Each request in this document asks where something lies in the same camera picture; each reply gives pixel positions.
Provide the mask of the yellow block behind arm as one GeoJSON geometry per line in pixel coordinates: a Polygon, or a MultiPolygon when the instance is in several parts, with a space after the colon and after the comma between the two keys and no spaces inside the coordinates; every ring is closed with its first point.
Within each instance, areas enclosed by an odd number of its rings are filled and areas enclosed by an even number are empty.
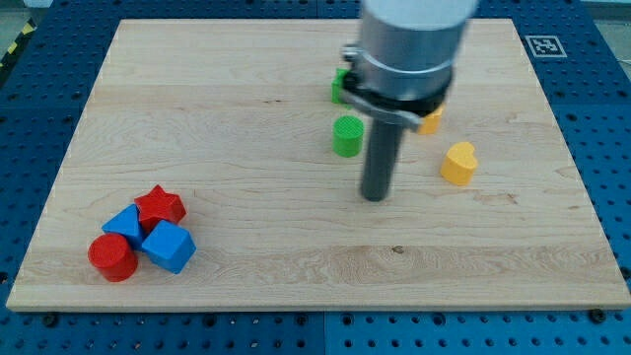
{"type": "Polygon", "coordinates": [[[419,126],[417,133],[421,135],[434,134],[438,131],[443,117],[445,105],[441,104],[434,111],[423,117],[423,122],[419,126]]]}

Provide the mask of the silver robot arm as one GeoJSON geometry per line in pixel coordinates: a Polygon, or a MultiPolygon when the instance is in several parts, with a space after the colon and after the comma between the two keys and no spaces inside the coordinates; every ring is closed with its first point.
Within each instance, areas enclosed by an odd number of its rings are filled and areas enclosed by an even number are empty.
{"type": "Polygon", "coordinates": [[[364,0],[340,100],[382,122],[416,131],[453,78],[456,52],[477,0],[364,0]]]}

